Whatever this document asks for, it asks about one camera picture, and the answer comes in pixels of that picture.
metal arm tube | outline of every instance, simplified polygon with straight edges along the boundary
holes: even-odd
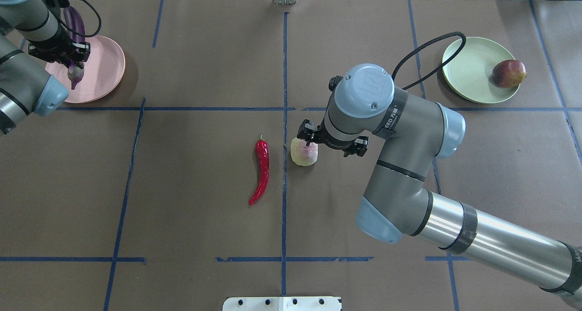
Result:
[[[0,35],[0,135],[35,110],[50,75]]]
[[[460,255],[548,290],[570,276],[572,257],[563,243],[475,209],[474,227],[465,221],[463,228],[470,207],[435,193],[433,197],[428,222],[418,237],[447,251],[455,246],[451,233],[457,239],[465,230],[470,238],[459,243],[457,249],[464,250]]]
[[[42,0],[14,3],[0,0],[0,16],[27,40],[43,42],[54,37],[60,26]]]

brown table surface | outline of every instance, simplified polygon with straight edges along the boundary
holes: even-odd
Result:
[[[101,100],[32,115],[0,140],[1,309],[208,311],[230,296],[332,295],[352,311],[570,310],[416,238],[389,245],[360,231],[377,137],[363,158],[320,147],[307,168],[286,151],[303,119],[322,119],[331,77],[361,63],[391,71],[449,31],[486,37],[528,78],[496,105],[464,100],[442,75],[409,90],[467,120],[426,188],[438,181],[447,197],[580,246],[582,4],[91,3],[125,75]],[[89,32],[96,20],[79,8]],[[396,84],[433,69],[451,41],[409,60]],[[271,178],[249,207],[259,135]]]

blue tape line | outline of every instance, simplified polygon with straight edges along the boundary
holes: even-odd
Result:
[[[127,183],[125,184],[125,194],[123,195],[123,205],[121,207],[121,216],[119,216],[119,226],[117,228],[117,237],[115,239],[115,247],[113,252],[113,260],[111,262],[110,269],[110,279],[107,284],[107,292],[105,293],[105,304],[103,310],[107,311],[109,309],[109,302],[111,298],[111,289],[113,288],[113,279],[115,276],[115,266],[117,263],[119,255],[119,243],[121,242],[121,234],[123,231],[123,222],[125,220],[125,211],[127,210],[127,201],[129,200],[129,184],[131,183],[131,177],[133,176],[133,166],[135,164],[135,151],[137,150],[137,139],[140,136],[141,120],[144,115],[144,105],[146,104],[145,98],[141,102],[140,116],[137,120],[137,129],[135,131],[135,139],[133,140],[133,150],[131,151],[131,161],[129,162],[129,171],[127,173]]]
[[[141,108],[135,106],[61,106],[57,110],[71,111],[71,110],[81,110],[81,111],[139,111]],[[285,108],[246,108],[239,106],[232,107],[204,107],[204,106],[149,106],[144,108],[145,111],[283,111]]]
[[[412,1],[408,0],[408,14],[410,17],[410,29],[412,30],[412,41],[414,42],[414,49],[418,48],[418,41],[416,40],[416,29],[414,27],[414,14],[412,11]],[[420,74],[420,56],[418,53],[415,54],[416,57],[416,69],[418,70],[418,79],[422,78]],[[426,99],[426,93],[424,92],[424,83],[420,83],[420,90],[422,90],[422,98]]]
[[[449,261],[449,259],[453,260],[453,261],[471,261],[471,259],[468,259],[466,257],[463,256],[427,256],[424,257],[424,261]]]
[[[107,292],[105,293],[105,303],[103,305],[103,311],[108,311],[109,309],[109,302],[111,299],[111,288],[113,287],[113,277],[115,275],[115,267],[117,263],[115,261],[111,262],[110,268],[110,279],[107,282]]]
[[[0,256],[0,262],[112,262],[112,257],[85,256]],[[146,263],[145,257],[120,257],[118,262]]]
[[[160,8],[158,9],[158,21],[156,22],[156,31],[154,32],[154,42],[151,44],[152,48],[156,48],[158,42],[158,31],[160,31],[160,21],[162,21],[162,10],[164,9],[164,0],[160,0]]]
[[[139,262],[144,265],[147,263],[145,257],[118,257],[117,262]]]
[[[451,290],[453,292],[453,305],[455,306],[455,311],[459,311],[457,283],[455,282],[455,271],[453,270],[453,258],[450,253],[447,253],[447,264],[449,265],[449,278],[451,279]]]
[[[111,262],[112,257],[75,256],[3,256],[0,261],[8,262]]]
[[[289,256],[287,262],[368,262],[372,256]]]
[[[281,207],[281,296],[287,294],[287,15],[283,13],[283,203]]]
[[[282,257],[278,256],[235,256],[214,258],[216,262],[281,262]],[[285,262],[368,262],[374,259],[372,256],[288,256]]]
[[[214,259],[216,262],[281,262],[280,256],[235,256],[226,259],[215,257]]]
[[[327,111],[327,107],[325,108],[303,108],[301,111]]]
[[[538,33],[538,38],[540,38],[540,43],[542,45],[542,50],[544,51],[544,56],[547,62],[547,66],[549,67],[549,72],[552,75],[552,81],[557,91],[557,96],[560,99],[560,104],[562,105],[562,109],[564,111],[564,116],[566,117],[566,122],[568,123],[568,128],[570,129],[570,135],[572,136],[572,141],[574,141],[574,147],[576,148],[576,153],[578,154],[578,160],[580,164],[582,164],[582,151],[580,150],[580,144],[578,143],[578,138],[576,137],[576,133],[574,133],[574,127],[572,126],[572,121],[570,120],[570,115],[566,109],[566,103],[564,102],[564,97],[562,95],[562,90],[560,89],[559,84],[557,83],[556,74],[553,71],[553,66],[551,61],[549,60],[549,54],[547,54],[547,49],[545,46],[544,37],[542,36],[542,32],[540,30],[540,25],[538,24],[538,17],[536,16],[536,8],[534,8],[534,2],[530,0],[530,9],[532,10],[532,17],[534,17],[534,23],[536,24],[536,32]]]

